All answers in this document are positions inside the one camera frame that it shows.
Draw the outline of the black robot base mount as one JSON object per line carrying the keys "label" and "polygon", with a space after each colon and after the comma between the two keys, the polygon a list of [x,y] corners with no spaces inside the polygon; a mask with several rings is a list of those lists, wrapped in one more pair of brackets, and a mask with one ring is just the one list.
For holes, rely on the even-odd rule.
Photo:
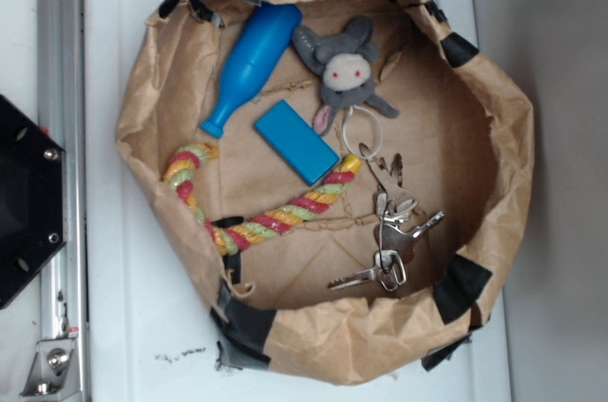
{"label": "black robot base mount", "polygon": [[1,307],[65,244],[64,149],[1,98]]}

